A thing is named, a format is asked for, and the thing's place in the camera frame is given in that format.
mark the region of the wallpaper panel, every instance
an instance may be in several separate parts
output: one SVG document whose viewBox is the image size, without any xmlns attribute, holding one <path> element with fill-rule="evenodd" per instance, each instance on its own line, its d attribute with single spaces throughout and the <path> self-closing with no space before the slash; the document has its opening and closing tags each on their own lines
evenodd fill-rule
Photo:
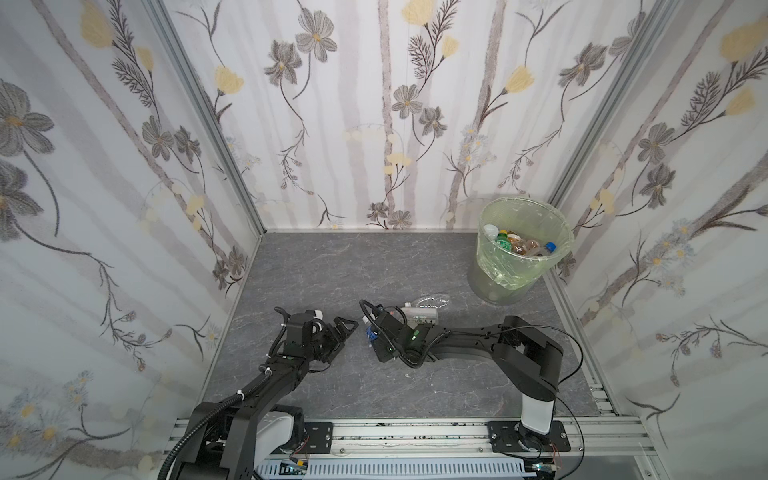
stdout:
<svg viewBox="0 0 768 480">
<path fill-rule="evenodd" d="M 767 15 L 682 2 L 563 206 L 560 277 L 676 480 L 765 476 Z"/>
<path fill-rule="evenodd" d="M 0 5 L 0 470 L 146 478 L 257 244 L 140 4 Z"/>
<path fill-rule="evenodd" d="M 651 2 L 165 0 L 268 227 L 546 199 Z"/>
</svg>

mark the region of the robotic arm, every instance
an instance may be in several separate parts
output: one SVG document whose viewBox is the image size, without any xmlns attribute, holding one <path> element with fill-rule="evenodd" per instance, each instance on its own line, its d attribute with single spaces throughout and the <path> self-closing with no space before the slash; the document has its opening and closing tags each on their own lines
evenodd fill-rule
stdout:
<svg viewBox="0 0 768 480">
<path fill-rule="evenodd" d="M 195 408 L 184 437 L 166 458 L 158 480 L 168 478 L 172 465 L 171 480 L 251 478 L 259 421 L 307 373 L 314 372 L 310 370 L 313 360 L 330 364 L 358 326 L 356 321 L 341 317 L 329 325 L 317 310 L 294 315 L 279 307 L 275 310 L 283 315 L 283 327 L 270 347 L 266 363 L 259 367 L 261 375 L 222 402 L 203 402 Z M 283 351 L 278 353 L 283 335 Z M 300 409 L 293 409 L 291 414 L 301 421 L 293 425 L 296 444 L 288 445 L 294 450 L 304 438 L 303 417 Z M 266 454 L 275 446 L 268 445 Z"/>
<path fill-rule="evenodd" d="M 523 394 L 517 427 L 521 446 L 541 451 L 548 445 L 554 399 L 563 360 L 563 348 L 519 316 L 507 315 L 497 325 L 449 329 L 423 324 L 410 328 L 387 312 L 360 300 L 371 326 L 369 336 L 380 362 L 400 358 L 419 368 L 427 359 L 491 359 Z"/>
</svg>

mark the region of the floral wallpaper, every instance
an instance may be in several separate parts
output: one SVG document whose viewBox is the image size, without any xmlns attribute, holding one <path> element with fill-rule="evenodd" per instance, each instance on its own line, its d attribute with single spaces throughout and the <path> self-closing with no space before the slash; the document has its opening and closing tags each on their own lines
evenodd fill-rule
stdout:
<svg viewBox="0 0 768 480">
<path fill-rule="evenodd" d="M 257 236 L 139 4 L 3 2 L 0 72 L 4 477 L 146 478 Z"/>
<path fill-rule="evenodd" d="M 678 480 L 765 475 L 766 131 L 765 2 L 681 2 L 562 205 L 556 272 Z"/>
<path fill-rule="evenodd" d="M 653 6 L 165 5 L 266 225 L 370 230 L 546 200 Z"/>
</svg>

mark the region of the crushed plastic bottle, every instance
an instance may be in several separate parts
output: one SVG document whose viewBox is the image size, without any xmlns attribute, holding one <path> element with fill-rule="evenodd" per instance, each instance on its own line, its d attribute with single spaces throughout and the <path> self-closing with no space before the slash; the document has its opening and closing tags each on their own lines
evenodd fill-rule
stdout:
<svg viewBox="0 0 768 480">
<path fill-rule="evenodd" d="M 407 306 L 418 306 L 418 307 L 432 307 L 432 308 L 442 308 L 446 305 L 451 303 L 451 296 L 447 293 L 429 293 L 424 296 L 420 296 L 416 300 L 413 300 L 410 302 L 410 305 L 406 304 Z"/>
</svg>

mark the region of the gray table surface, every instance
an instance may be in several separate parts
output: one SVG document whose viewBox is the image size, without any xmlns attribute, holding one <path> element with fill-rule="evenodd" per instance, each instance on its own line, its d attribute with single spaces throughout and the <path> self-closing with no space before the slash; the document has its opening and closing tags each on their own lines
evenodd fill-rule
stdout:
<svg viewBox="0 0 768 480">
<path fill-rule="evenodd" d="M 494 306 L 467 284 L 475 254 L 473 233 L 268 233 L 243 287 L 240 302 L 205 392 L 218 401 L 257 373 L 288 313 L 322 310 L 359 320 L 359 299 L 402 305 L 427 293 L 447 292 L 439 311 L 445 326 L 485 326 L 504 315 L 562 327 L 543 280 L 520 302 Z M 301 406 L 308 418 L 438 418 L 519 416 L 521 393 L 491 361 L 444 359 L 410 369 L 400 361 L 379 363 L 362 324 L 333 365 L 313 373 L 284 405 Z M 545 331 L 565 349 L 561 377 L 578 364 L 568 338 Z M 581 373 L 563 383 L 559 396 L 576 415 L 598 409 Z M 561 406 L 559 411 L 567 415 Z"/>
</svg>

